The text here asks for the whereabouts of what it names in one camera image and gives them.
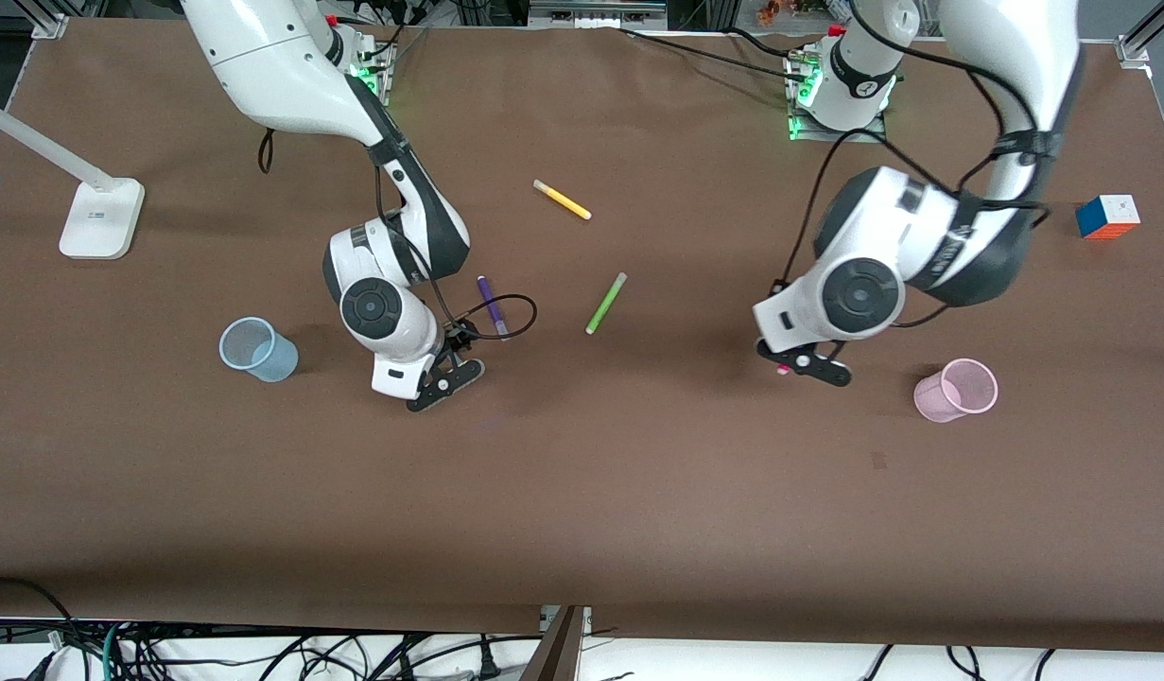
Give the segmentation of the purple marker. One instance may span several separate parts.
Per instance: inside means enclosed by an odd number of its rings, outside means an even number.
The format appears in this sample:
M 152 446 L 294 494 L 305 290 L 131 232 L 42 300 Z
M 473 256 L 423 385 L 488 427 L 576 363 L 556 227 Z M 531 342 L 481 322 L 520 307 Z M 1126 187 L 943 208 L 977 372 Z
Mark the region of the purple marker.
M 487 276 L 480 275 L 477 286 L 482 302 L 485 302 L 488 318 L 494 324 L 495 335 L 501 341 L 506 341 L 509 335 L 508 320 L 505 320 L 499 303 L 495 302 L 496 296 L 490 281 L 487 279 Z

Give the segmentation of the blue mesh cup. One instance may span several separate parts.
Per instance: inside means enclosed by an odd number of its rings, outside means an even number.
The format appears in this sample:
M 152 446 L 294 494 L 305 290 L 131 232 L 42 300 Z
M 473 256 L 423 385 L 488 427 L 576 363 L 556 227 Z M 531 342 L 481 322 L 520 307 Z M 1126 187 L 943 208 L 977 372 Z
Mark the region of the blue mesh cup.
M 288 379 L 298 366 L 296 345 L 257 315 L 244 315 L 228 324 L 217 349 L 223 366 L 267 383 Z

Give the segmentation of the green marker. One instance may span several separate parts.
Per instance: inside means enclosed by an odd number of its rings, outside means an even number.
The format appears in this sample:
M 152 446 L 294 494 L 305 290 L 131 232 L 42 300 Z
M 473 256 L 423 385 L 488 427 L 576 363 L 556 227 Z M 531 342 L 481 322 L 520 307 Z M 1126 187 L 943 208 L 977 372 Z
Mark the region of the green marker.
M 599 299 L 599 305 L 596 306 L 596 310 L 594 311 L 592 315 L 590 315 L 590 319 L 587 320 L 585 322 L 585 328 L 584 328 L 585 336 L 592 336 L 595 335 L 596 332 L 599 331 L 599 324 L 603 322 L 604 319 L 606 319 L 609 308 L 611 308 L 612 305 L 615 304 L 615 300 L 617 296 L 619 296 L 619 293 L 622 292 L 622 289 L 624 288 L 626 281 L 629 281 L 629 274 L 626 272 L 620 272 L 615 277 L 612 284 L 609 285 L 609 288 L 606 289 L 606 293 L 604 293 L 602 299 Z

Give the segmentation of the yellow marker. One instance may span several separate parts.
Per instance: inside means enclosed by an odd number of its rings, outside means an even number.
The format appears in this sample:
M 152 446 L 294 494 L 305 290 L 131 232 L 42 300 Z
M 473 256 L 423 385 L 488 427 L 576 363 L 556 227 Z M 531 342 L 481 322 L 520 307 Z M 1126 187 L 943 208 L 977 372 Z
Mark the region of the yellow marker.
M 549 198 L 552 203 L 556 203 L 556 205 L 570 212 L 572 215 L 579 217 L 582 220 L 590 220 L 592 218 L 591 211 L 585 210 L 585 207 L 582 207 L 580 203 L 566 197 L 565 193 L 561 193 L 561 191 L 556 187 L 552 187 L 542 180 L 533 180 L 533 187 L 538 191 L 538 193 Z

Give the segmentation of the pink mesh cup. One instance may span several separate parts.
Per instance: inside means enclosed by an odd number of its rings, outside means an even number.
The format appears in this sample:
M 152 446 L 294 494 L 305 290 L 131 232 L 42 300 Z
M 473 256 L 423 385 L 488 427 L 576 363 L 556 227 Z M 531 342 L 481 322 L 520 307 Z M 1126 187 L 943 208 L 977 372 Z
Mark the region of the pink mesh cup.
M 939 373 L 920 379 L 913 402 L 931 423 L 950 423 L 964 414 L 981 414 L 996 405 L 999 385 L 987 366 L 975 360 L 957 359 Z

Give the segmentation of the grey table support beam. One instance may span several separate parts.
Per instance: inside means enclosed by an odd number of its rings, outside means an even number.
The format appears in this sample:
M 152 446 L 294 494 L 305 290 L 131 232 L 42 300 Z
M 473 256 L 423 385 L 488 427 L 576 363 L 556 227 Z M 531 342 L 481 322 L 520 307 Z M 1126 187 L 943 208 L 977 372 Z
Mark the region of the grey table support beam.
M 518 681 L 577 681 L 582 639 L 582 606 L 563 606 L 542 634 Z

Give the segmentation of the white desk lamp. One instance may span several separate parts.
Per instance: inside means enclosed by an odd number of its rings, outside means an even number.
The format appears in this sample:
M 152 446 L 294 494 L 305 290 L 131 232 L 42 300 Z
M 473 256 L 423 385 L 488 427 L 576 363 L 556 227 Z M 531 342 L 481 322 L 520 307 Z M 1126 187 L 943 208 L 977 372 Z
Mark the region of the white desk lamp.
M 62 254 L 68 258 L 112 260 L 130 250 L 146 201 L 146 187 L 139 180 L 102 172 L 101 168 L 1 108 L 0 132 L 79 180 L 61 233 Z

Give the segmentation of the colourful puzzle cube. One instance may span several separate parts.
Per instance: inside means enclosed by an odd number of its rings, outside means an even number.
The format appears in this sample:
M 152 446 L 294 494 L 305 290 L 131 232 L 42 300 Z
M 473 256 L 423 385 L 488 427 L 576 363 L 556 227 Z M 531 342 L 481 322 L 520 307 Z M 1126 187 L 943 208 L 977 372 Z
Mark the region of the colourful puzzle cube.
M 1133 196 L 1103 194 L 1084 203 L 1076 212 L 1079 237 L 1114 240 L 1142 224 Z

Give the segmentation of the grey metal box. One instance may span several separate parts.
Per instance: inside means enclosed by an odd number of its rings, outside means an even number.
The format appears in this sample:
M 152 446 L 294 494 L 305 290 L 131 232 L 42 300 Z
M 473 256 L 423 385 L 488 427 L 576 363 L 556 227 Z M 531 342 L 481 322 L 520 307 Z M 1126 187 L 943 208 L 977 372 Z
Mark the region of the grey metal box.
M 528 27 L 668 30 L 667 0 L 528 0 Z

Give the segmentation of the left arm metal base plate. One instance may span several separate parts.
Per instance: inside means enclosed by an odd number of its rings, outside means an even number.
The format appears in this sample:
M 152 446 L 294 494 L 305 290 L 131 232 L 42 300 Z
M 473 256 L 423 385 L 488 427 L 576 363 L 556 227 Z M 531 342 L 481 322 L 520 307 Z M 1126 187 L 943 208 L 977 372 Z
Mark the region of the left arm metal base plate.
M 849 87 L 829 72 L 818 44 L 792 50 L 785 58 L 785 73 L 799 75 L 785 88 L 793 141 L 832 142 L 853 129 L 883 132 L 881 112 L 889 104 L 895 75 L 883 83 L 868 80 Z

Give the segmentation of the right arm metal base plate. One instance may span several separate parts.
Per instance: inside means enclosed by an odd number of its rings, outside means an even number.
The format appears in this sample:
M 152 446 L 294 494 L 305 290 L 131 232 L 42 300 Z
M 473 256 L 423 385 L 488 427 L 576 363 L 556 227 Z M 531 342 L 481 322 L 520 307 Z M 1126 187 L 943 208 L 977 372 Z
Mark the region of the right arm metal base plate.
M 348 69 L 348 73 L 364 81 L 384 107 L 391 95 L 395 56 L 396 44 L 363 44 L 352 57 L 352 68 Z

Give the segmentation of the aluminium frame profile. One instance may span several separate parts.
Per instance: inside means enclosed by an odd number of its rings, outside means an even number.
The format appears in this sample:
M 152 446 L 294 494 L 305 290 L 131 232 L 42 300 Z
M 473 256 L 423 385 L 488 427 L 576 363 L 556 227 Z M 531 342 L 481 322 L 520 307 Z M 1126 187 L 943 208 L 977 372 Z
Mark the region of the aluminium frame profile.
M 1117 61 L 1124 69 L 1144 66 L 1148 61 L 1148 48 L 1164 34 L 1164 0 L 1157 0 L 1136 24 L 1115 40 Z
M 14 0 L 33 24 L 31 40 L 58 40 L 72 6 L 68 0 Z

